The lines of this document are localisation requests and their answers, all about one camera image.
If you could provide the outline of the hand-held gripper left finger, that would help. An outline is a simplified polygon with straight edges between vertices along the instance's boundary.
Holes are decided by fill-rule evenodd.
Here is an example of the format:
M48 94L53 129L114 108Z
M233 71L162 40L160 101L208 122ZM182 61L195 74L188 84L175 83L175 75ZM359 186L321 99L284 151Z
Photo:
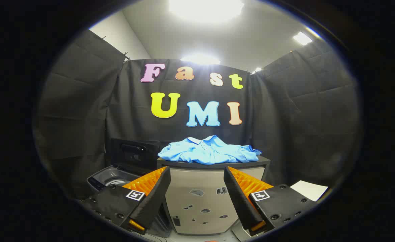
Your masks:
M145 235L159 213L170 183L170 168L165 166L122 186L105 186L81 205L116 227Z

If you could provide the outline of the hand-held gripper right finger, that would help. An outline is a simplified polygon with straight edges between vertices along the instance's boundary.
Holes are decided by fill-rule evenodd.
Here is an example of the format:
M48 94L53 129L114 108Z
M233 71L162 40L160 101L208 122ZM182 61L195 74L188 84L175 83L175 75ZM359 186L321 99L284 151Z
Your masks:
M233 167L225 167L224 182L242 228L250 236L286 226L317 206L288 185L273 186Z

